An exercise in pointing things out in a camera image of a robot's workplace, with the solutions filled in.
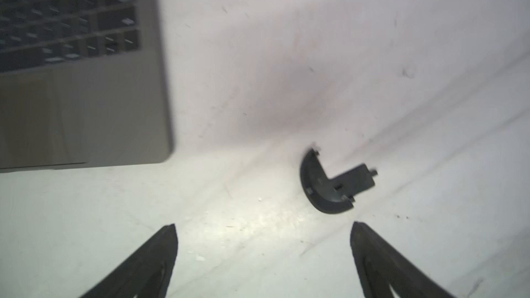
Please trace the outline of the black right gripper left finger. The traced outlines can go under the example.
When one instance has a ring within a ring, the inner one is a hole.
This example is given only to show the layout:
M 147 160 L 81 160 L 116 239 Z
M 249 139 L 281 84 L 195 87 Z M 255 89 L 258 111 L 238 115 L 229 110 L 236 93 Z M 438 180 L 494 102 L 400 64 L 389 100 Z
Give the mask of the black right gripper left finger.
M 174 224 L 163 226 L 84 297 L 165 297 L 178 252 Z

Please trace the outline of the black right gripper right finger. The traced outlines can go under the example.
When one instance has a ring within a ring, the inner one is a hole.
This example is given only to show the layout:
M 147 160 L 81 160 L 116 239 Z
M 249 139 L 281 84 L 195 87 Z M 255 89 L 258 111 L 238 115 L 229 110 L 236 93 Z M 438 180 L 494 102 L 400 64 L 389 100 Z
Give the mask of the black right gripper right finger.
M 365 297 L 452 296 L 366 223 L 353 223 L 350 245 Z

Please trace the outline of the black mouse battery cover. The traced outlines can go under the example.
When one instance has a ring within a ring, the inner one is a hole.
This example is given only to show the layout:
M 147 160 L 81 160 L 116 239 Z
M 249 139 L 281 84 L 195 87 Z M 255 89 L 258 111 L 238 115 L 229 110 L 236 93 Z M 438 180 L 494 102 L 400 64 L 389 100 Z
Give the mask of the black mouse battery cover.
M 375 168 L 360 164 L 334 178 L 327 176 L 319 159 L 320 153 L 310 148 L 300 165 L 302 190 L 320 212 L 337 215 L 353 209 L 355 196 L 375 186 Z

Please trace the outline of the grey laptop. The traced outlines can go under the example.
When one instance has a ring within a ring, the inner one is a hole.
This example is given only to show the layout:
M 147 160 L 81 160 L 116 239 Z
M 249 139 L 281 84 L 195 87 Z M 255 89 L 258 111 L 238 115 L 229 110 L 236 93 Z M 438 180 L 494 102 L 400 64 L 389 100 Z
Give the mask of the grey laptop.
M 1 171 L 174 149 L 159 0 L 1 0 Z

